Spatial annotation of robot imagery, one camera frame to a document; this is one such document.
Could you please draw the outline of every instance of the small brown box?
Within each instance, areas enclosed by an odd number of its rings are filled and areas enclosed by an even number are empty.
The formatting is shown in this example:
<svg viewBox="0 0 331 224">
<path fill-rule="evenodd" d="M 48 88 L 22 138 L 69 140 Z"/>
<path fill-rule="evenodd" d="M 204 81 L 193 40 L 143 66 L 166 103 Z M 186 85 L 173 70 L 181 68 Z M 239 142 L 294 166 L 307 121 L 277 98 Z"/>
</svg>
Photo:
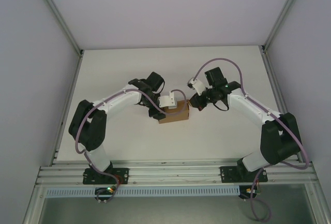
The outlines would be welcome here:
<svg viewBox="0 0 331 224">
<path fill-rule="evenodd" d="M 169 109 L 168 107 L 165 107 L 164 108 L 164 111 L 166 113 L 176 113 L 176 112 L 179 112 L 183 108 L 184 103 L 185 103 L 185 101 L 178 101 L 177 102 L 177 108 L 175 108 L 175 109 Z M 184 110 L 183 110 L 182 113 L 177 114 L 177 115 L 167 115 L 164 119 L 159 120 L 159 124 L 188 120 L 189 113 L 190 113 L 190 110 L 189 110 L 188 101 L 187 101 L 186 102 L 186 106 L 185 106 L 185 108 L 184 108 Z"/>
</svg>

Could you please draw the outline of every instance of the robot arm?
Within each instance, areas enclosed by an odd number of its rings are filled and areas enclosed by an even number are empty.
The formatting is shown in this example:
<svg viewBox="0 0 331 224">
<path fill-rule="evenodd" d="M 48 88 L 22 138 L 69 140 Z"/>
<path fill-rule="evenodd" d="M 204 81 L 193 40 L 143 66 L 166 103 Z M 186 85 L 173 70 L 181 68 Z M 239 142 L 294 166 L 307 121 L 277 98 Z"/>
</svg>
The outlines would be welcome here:
<svg viewBox="0 0 331 224">
<path fill-rule="evenodd" d="M 109 161 L 107 154 L 102 145 L 106 136 L 106 123 L 115 114 L 124 108 L 140 104 L 149 108 L 148 114 L 157 120 L 165 118 L 141 92 L 145 93 L 154 104 L 160 108 L 176 108 L 177 102 L 174 93 L 169 96 L 160 96 L 154 93 L 164 83 L 163 78 L 152 72 L 147 79 L 131 80 L 121 91 L 104 99 L 88 102 L 83 100 L 78 104 L 74 117 L 69 127 L 69 133 L 76 139 L 78 130 L 83 119 L 90 110 L 96 108 L 88 117 L 79 134 L 79 146 L 85 150 L 86 156 L 91 163 L 101 172 L 111 172 L 112 163 Z"/>
<path fill-rule="evenodd" d="M 253 104 L 252 97 L 249 96 L 251 100 L 247 99 L 248 95 L 244 95 L 239 83 L 228 83 L 219 67 L 207 71 L 205 75 L 211 88 L 206 88 L 198 79 L 188 82 L 188 86 L 197 91 L 190 99 L 192 107 L 202 111 L 208 103 L 215 104 L 221 100 L 228 109 L 236 109 L 261 129 L 260 149 L 237 162 L 238 171 L 241 171 L 242 175 L 269 164 L 275 165 L 300 151 L 292 137 L 270 115 L 279 118 L 300 140 L 298 126 L 292 114 L 280 114 L 253 99 L 261 107 L 269 110 L 266 113 Z"/>
</svg>

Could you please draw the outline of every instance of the white wall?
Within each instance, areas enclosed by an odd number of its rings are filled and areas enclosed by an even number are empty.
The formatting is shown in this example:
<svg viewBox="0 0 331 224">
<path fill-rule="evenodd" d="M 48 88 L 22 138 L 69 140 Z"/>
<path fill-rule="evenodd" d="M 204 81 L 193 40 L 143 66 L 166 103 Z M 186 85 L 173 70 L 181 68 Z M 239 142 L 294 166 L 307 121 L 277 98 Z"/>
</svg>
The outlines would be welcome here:
<svg viewBox="0 0 331 224">
<path fill-rule="evenodd" d="M 54 0 L 82 49 L 261 45 L 286 0 Z"/>
<path fill-rule="evenodd" d="M 0 0 L 0 216 L 21 223 L 78 57 L 43 0 Z"/>
<path fill-rule="evenodd" d="M 297 0 L 269 48 L 289 111 L 331 206 L 331 1 Z"/>
</svg>

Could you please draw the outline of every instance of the cardboard box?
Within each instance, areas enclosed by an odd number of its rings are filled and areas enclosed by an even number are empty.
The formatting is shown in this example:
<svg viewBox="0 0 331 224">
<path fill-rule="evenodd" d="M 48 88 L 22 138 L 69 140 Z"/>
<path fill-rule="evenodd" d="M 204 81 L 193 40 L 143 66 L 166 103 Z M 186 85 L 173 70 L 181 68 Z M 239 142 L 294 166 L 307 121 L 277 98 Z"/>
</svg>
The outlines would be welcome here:
<svg viewBox="0 0 331 224">
<path fill-rule="evenodd" d="M 164 112 L 166 112 L 166 113 L 179 112 L 183 108 L 184 102 L 185 101 L 178 101 L 177 108 L 175 108 L 175 109 L 169 109 L 168 107 L 165 107 Z M 183 110 L 182 113 L 177 114 L 177 115 L 167 115 L 164 119 L 159 120 L 159 124 L 188 120 L 189 113 L 190 113 L 190 110 L 189 110 L 188 101 L 187 101 L 185 109 Z"/>
</svg>

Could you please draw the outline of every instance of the purple cable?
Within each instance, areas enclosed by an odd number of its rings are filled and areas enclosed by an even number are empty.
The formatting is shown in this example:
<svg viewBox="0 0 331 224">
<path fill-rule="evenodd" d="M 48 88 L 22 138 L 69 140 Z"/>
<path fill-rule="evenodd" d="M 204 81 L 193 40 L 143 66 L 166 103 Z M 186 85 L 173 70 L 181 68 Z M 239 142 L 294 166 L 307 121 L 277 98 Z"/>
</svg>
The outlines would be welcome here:
<svg viewBox="0 0 331 224">
<path fill-rule="evenodd" d="M 240 85 L 241 85 L 241 90 L 242 90 L 242 92 L 243 92 L 243 94 L 246 96 L 246 98 L 250 101 L 250 102 L 252 102 L 254 105 L 256 105 L 258 108 L 260 108 L 260 109 L 262 109 L 264 112 L 266 112 L 266 113 L 269 113 L 269 111 L 265 108 L 265 107 L 263 107 L 262 105 L 260 105 L 258 102 L 256 102 L 255 100 L 253 100 L 252 98 L 250 98 L 248 95 L 247 95 L 247 93 L 245 92 L 245 90 L 244 90 L 244 84 L 243 84 L 243 74 L 242 74 L 242 71 L 240 70 L 240 68 L 239 68 L 239 66 L 235 63 L 235 62 L 233 62 L 232 60 L 230 60 L 230 59 L 228 59 L 228 58 L 213 58 L 213 59 L 211 59 L 211 60 L 209 60 L 209 61 L 207 61 L 203 66 L 201 66 L 201 68 L 198 70 L 198 72 L 197 72 L 197 74 L 194 76 L 194 78 L 193 78 L 193 80 L 195 80 L 197 77 L 198 77 L 198 75 L 199 75 L 199 73 L 201 72 L 201 70 L 206 66 L 206 65 L 208 65 L 209 63 L 211 63 L 211 62 L 213 62 L 213 61 L 227 61 L 227 62 L 229 62 L 229 63 L 231 63 L 231 64 L 233 64 L 236 68 L 237 68 L 237 70 L 238 70 L 238 72 L 239 72 L 239 77 L 240 77 Z M 272 114 L 272 113 L 269 113 L 269 115 L 272 117 L 272 118 L 274 118 L 275 119 L 275 121 L 277 121 L 281 126 L 282 126 L 282 128 L 284 128 L 284 130 L 286 131 L 286 132 L 288 132 L 288 134 L 292 137 L 292 139 L 296 142 L 296 144 L 299 146 L 299 148 L 300 148 L 300 150 L 301 150 L 301 152 L 302 152 L 302 154 L 303 154 L 303 157 L 304 157 L 304 160 L 305 160 L 305 165 L 302 167 L 302 166 L 295 166 L 295 165 L 292 165 L 292 164 L 290 164 L 290 163 L 288 163 L 288 162 L 285 162 L 285 161 L 282 161 L 281 163 L 283 163 L 283 164 L 285 164 L 285 165 L 287 165 L 287 166 L 290 166 L 290 167 L 293 167 L 293 168 L 296 168 L 296 169 L 299 169 L 299 170 L 305 170 L 305 169 L 307 169 L 308 167 L 309 167 L 309 159 L 308 159 L 308 154 L 307 154 L 307 152 L 306 152 L 306 150 L 304 149 L 304 147 L 302 146 L 302 144 L 301 144 L 301 142 L 300 142 L 300 140 L 294 135 L 294 133 L 278 118 L 278 117 L 276 117 L 274 114 Z M 255 218 L 257 219 L 257 220 L 259 220 L 260 222 L 268 222 L 270 219 L 271 219 L 271 216 L 272 216 L 272 212 L 271 212 L 271 210 L 269 211 L 269 216 L 266 218 L 266 219 L 260 219 L 258 216 L 257 216 L 257 214 L 256 214 L 256 212 L 255 212 L 255 210 L 254 210 L 254 206 L 253 206 L 253 200 L 257 200 L 257 199 L 254 199 L 253 198 L 253 190 L 254 190 L 254 186 L 256 185 L 256 182 L 257 182 L 257 180 L 258 180 L 258 178 L 259 178 L 259 175 L 261 174 L 261 172 L 263 171 L 263 168 L 261 168 L 260 170 L 259 170 L 259 172 L 257 173 L 257 175 L 255 176 L 255 179 L 254 179 L 254 181 L 253 181 L 253 184 L 252 184 L 252 188 L 251 188 L 251 194 L 250 194 L 250 204 L 251 204 L 251 209 L 252 209 L 252 212 L 253 212 L 253 214 L 254 214 L 254 216 L 255 216 Z"/>
<path fill-rule="evenodd" d="M 165 114 L 165 115 L 178 115 L 178 114 L 182 113 L 182 112 L 185 110 L 185 106 L 186 106 L 186 103 L 187 103 L 187 99 L 186 99 L 186 95 L 185 95 L 185 93 L 184 93 L 183 91 L 181 91 L 180 89 L 173 89 L 171 92 L 174 92 L 174 91 L 181 92 L 182 95 L 183 95 L 183 97 L 184 97 L 184 105 L 183 105 L 182 109 L 179 110 L 179 111 L 176 112 L 176 113 L 166 113 L 166 112 L 164 112 L 163 110 L 161 110 L 161 109 L 160 109 L 160 108 L 159 108 L 159 107 L 153 102 L 153 100 L 152 100 L 152 99 L 151 99 L 146 93 L 144 93 L 144 92 L 142 92 L 142 91 L 140 91 L 140 90 L 138 90 L 138 89 L 127 89 L 127 90 L 125 90 L 125 91 L 120 91 L 120 92 L 118 92 L 118 93 L 116 93 L 116 94 L 114 94 L 114 95 L 108 97 L 108 98 L 107 98 L 106 100 L 104 100 L 103 102 L 101 102 L 101 103 L 95 105 L 90 111 L 88 111 L 88 113 L 87 113 L 87 114 L 85 115 L 85 117 L 83 118 L 82 123 L 81 123 L 81 125 L 79 126 L 78 131 L 77 131 L 77 135 L 76 135 L 76 138 L 75 138 L 75 145 L 74 145 L 74 148 L 76 149 L 76 152 L 77 152 L 78 154 L 83 154 L 83 153 L 84 153 L 84 156 L 85 156 L 86 160 L 88 161 L 89 165 L 90 165 L 90 166 L 91 166 L 96 172 L 98 172 L 98 173 L 100 173 L 100 174 L 102 174 L 102 175 L 110 176 L 110 177 L 112 177 L 113 179 L 116 180 L 116 189 L 114 190 L 114 192 L 113 192 L 113 194 L 110 196 L 110 198 L 107 199 L 107 202 L 109 202 L 110 200 L 113 199 L 113 197 L 115 196 L 115 194 L 116 194 L 116 192 L 117 192 L 117 189 L 118 189 L 118 187 L 119 187 L 119 181 L 118 181 L 117 177 L 115 177 L 115 176 L 112 175 L 112 174 L 105 173 L 105 172 L 102 172 L 102 171 L 98 170 L 98 169 L 94 166 L 94 164 L 92 163 L 92 161 L 89 159 L 89 157 L 87 156 L 87 154 L 86 154 L 86 150 L 82 150 L 82 151 L 80 151 L 80 150 L 78 149 L 79 136 L 80 136 L 80 134 L 81 134 L 81 131 L 82 131 L 82 129 L 83 129 L 83 126 L 84 126 L 85 122 L 87 121 L 88 117 L 89 117 L 89 116 L 93 113 L 93 111 L 95 111 L 98 107 L 100 107 L 100 106 L 102 106 L 103 104 L 109 102 L 110 100 L 114 99 L 114 98 L 117 97 L 117 96 L 120 96 L 120 95 L 122 95 L 122 94 L 126 94 L 127 92 L 138 92 L 138 93 L 141 93 L 142 95 L 144 95 L 144 96 L 147 98 L 147 100 L 149 100 L 149 101 L 151 102 L 151 104 L 152 104 L 152 105 L 153 105 L 158 111 L 160 111 L 161 113 L 163 113 L 163 114 Z"/>
</svg>

